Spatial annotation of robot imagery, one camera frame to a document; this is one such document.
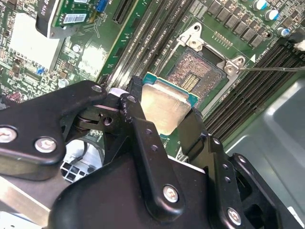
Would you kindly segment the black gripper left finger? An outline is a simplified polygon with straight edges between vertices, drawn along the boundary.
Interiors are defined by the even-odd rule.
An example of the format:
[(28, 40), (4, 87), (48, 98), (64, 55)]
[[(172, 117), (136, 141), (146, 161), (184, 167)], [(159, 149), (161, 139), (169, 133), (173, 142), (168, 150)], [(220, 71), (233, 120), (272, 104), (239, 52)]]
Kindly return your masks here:
[(60, 172), (66, 143), (85, 132), (85, 128), (77, 127), (76, 118), (91, 108), (108, 111), (113, 123), (104, 130), (118, 137), (113, 144), (113, 160), (106, 165), (130, 155), (149, 214), (161, 223), (176, 221), (184, 212), (185, 198), (155, 125), (146, 120), (132, 95), (108, 95), (92, 81), (1, 111), (1, 128), (13, 131), (12, 140), (2, 136), (1, 174), (32, 181), (55, 177)]

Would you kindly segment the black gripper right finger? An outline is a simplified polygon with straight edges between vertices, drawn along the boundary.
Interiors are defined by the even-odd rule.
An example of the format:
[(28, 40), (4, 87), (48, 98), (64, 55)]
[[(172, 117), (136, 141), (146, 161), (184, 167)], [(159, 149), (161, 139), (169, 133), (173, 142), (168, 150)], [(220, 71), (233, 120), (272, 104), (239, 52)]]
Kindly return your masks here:
[(208, 217), (214, 229), (296, 229), (298, 222), (241, 154), (228, 156), (197, 110), (178, 125), (182, 152), (207, 175)]

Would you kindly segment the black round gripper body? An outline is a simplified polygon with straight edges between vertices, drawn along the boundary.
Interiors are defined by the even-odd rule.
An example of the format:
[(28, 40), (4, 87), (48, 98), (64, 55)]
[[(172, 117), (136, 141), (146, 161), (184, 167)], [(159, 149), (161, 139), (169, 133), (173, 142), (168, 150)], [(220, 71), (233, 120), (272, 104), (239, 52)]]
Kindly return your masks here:
[(169, 160), (186, 200), (172, 223), (153, 219), (142, 197), (130, 155), (69, 185), (54, 202), (51, 229), (208, 229), (206, 174), (173, 157)]

